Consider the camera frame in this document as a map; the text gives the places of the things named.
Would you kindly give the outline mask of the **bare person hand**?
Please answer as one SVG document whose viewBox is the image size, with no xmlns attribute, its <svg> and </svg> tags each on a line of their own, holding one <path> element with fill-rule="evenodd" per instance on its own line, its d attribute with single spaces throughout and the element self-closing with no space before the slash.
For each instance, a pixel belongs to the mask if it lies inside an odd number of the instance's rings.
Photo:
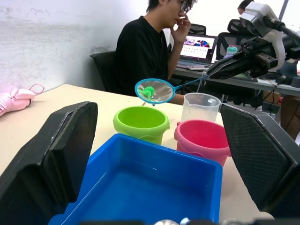
<svg viewBox="0 0 300 225">
<path fill-rule="evenodd" d="M 184 44 L 186 36 L 188 35 L 191 22 L 186 14 L 180 16 L 180 18 L 176 21 L 175 25 L 177 25 L 177 29 L 174 29 L 174 26 L 171 27 L 171 35 L 176 44 Z"/>
</svg>

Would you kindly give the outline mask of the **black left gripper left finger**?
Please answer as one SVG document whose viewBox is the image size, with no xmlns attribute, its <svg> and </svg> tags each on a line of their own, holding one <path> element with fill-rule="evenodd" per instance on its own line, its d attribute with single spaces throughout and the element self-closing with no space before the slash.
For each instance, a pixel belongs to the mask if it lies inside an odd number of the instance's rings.
<svg viewBox="0 0 300 225">
<path fill-rule="evenodd" d="M 98 105 L 53 112 L 0 177 L 0 222 L 46 225 L 79 195 L 98 120 Z"/>
</svg>

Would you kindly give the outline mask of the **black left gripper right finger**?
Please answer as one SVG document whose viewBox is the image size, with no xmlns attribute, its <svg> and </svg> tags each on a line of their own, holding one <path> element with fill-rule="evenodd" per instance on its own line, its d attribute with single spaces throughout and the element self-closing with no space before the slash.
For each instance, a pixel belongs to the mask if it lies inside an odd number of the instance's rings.
<svg viewBox="0 0 300 225">
<path fill-rule="evenodd" d="M 300 218 L 300 148 L 268 114 L 222 104 L 235 166 L 259 211 L 281 222 Z"/>
</svg>

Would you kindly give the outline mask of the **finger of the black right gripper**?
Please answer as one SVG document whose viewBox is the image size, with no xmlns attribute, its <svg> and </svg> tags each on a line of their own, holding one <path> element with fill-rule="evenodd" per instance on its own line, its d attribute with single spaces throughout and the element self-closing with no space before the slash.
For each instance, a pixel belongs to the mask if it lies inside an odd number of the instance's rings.
<svg viewBox="0 0 300 225">
<path fill-rule="evenodd" d="M 216 61 L 211 67 L 210 71 L 221 71 L 237 69 L 241 71 L 249 71 L 253 67 L 257 53 L 246 54 L 243 52 L 237 53 L 233 56 L 228 56 Z"/>
<path fill-rule="evenodd" d="M 230 70 L 221 70 L 221 71 L 210 71 L 210 68 L 207 70 L 206 74 L 210 79 L 215 80 L 225 80 L 228 78 L 232 78 L 236 75 L 245 73 L 247 71 L 241 71 L 237 69 L 230 69 Z"/>
</svg>

